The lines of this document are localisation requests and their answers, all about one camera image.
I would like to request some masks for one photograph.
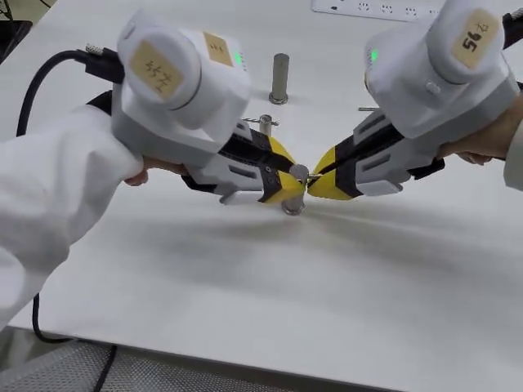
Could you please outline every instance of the white device housing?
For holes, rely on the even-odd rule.
[[[404,24],[372,38],[365,50],[366,83],[378,106],[407,138],[419,137],[478,106],[510,74],[503,27],[473,69],[456,60],[453,46],[477,9],[494,4],[449,0],[436,20]]]
[[[230,62],[212,58],[209,36],[221,40],[220,48],[228,52]],[[250,79],[235,40],[174,29],[138,11],[118,39],[118,56],[125,68],[122,111],[160,140],[184,146],[177,152],[180,161],[205,164],[230,139],[251,96]],[[179,86],[172,94],[161,96],[144,76],[143,67],[153,64],[151,59],[175,71]]]

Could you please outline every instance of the black cable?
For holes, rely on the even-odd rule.
[[[111,370],[111,367],[113,366],[113,362],[114,362],[114,359],[116,358],[117,351],[118,351],[118,346],[112,345],[111,350],[109,352],[109,357],[107,358],[107,362],[105,363],[105,366],[100,373],[100,377],[98,378],[98,382],[95,385],[95,389],[92,390],[92,392],[101,392],[101,389],[105,384],[105,380],[107,380],[107,376],[109,375],[109,371]]]
[[[76,60],[81,63],[87,62],[87,53],[84,51],[63,51],[51,57],[48,61],[40,67],[38,72],[34,75],[31,84],[25,93],[20,116],[18,117],[18,127],[16,128],[16,137],[23,136],[27,132],[27,124],[29,123],[29,115],[33,107],[34,97],[38,88],[43,82],[43,79],[55,68],[59,63],[66,60]]]
[[[27,92],[25,93],[24,102],[22,103],[22,109],[20,110],[20,116],[18,117],[18,127],[16,128],[16,137],[24,136],[27,132],[27,126],[29,123],[29,116],[33,107],[34,98],[38,92],[38,88],[42,84],[45,77],[55,68],[58,64],[66,60],[76,60],[80,63],[85,64],[85,72],[104,80],[121,83],[123,81],[124,70],[122,63],[118,58],[118,54],[115,51],[104,48],[100,53],[87,53],[85,51],[63,51],[51,57],[46,61],[38,72],[34,75],[33,80],[29,84]],[[69,338],[51,339],[42,334],[38,323],[38,316],[40,311],[40,294],[37,294],[33,298],[33,313],[31,316],[33,323],[34,335],[44,343],[58,344],[72,341]],[[116,345],[111,346],[109,358],[105,363],[104,368],[96,382],[94,392],[100,392],[111,367],[113,366],[114,358],[116,357],[118,347]]]
[[[42,334],[42,331],[40,331],[40,326],[38,325],[39,310],[40,310],[40,294],[37,294],[33,298],[33,314],[31,315],[31,318],[33,320],[33,332],[34,332],[34,335],[36,335],[36,337],[40,341],[42,341],[44,343],[49,343],[49,344],[52,344],[52,345],[57,345],[57,344],[60,344],[60,343],[65,343],[67,341],[72,341],[73,340],[73,339],[67,339],[67,338],[51,339],[50,337],[44,336]]]
[[[9,6],[9,2],[7,0],[3,0],[3,3],[6,6],[6,11],[2,12],[2,13],[10,21],[9,25],[11,26],[11,33],[13,34],[13,37],[14,37],[16,35],[16,26],[15,26],[15,19],[13,18],[13,13],[11,12],[11,6]]]

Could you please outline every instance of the metal peg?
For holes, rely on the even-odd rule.
[[[275,56],[272,68],[272,92],[269,94],[269,101],[274,105],[284,105],[288,102],[287,81],[288,64],[290,57],[284,53]]]
[[[294,176],[298,181],[305,184],[309,180],[309,169],[304,165],[294,165],[288,171],[289,174]],[[298,216],[305,209],[305,203],[303,202],[303,194],[295,198],[290,198],[281,203],[281,209],[287,215]]]
[[[272,134],[272,117],[269,114],[260,117],[260,133],[267,136]]]

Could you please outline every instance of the floor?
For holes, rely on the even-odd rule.
[[[34,24],[38,23],[45,15],[48,8],[40,0],[8,0],[11,12],[15,20],[30,20]],[[49,6],[53,6],[57,0],[44,0]],[[4,0],[0,0],[0,7],[5,9]],[[39,342],[34,334],[29,331],[14,330],[6,328],[0,333],[0,372],[7,368],[12,368],[38,356],[54,350],[53,345],[46,345]],[[281,388],[289,388],[299,391],[316,391],[325,392],[335,391],[353,391],[363,392],[371,389],[358,386],[339,385],[327,381],[311,380],[304,377],[269,373],[258,371],[256,369],[247,369],[243,367],[230,366],[219,363],[208,363],[198,359],[178,358],[169,356],[168,358],[158,354],[143,353],[133,350],[135,355],[153,355],[158,360],[168,361],[180,367],[198,369],[204,372],[211,372],[228,376],[231,378],[241,378],[253,382],[268,383]]]
[[[43,0],[49,6],[53,6],[57,0]],[[45,6],[40,0],[8,0],[13,17],[17,20],[30,20],[37,23],[47,12]],[[4,9],[3,0],[0,0],[2,9]]]

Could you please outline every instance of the finger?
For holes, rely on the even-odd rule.
[[[469,153],[459,153],[457,154],[463,161],[471,164],[475,164],[475,162],[472,160],[471,155]]]
[[[486,163],[490,162],[492,160],[492,157],[487,157],[485,155],[479,155],[479,154],[469,154],[470,159],[477,165],[485,165]]]
[[[187,170],[183,165],[165,162],[165,161],[161,161],[159,159],[154,159],[154,158],[144,158],[144,166],[147,169],[157,168],[157,169],[167,170],[174,174],[180,174],[180,175],[187,174]]]
[[[149,174],[147,173],[147,170],[144,169],[140,173],[138,173],[136,176],[125,180],[125,183],[130,186],[140,186],[140,185],[145,184],[148,180],[149,180]]]

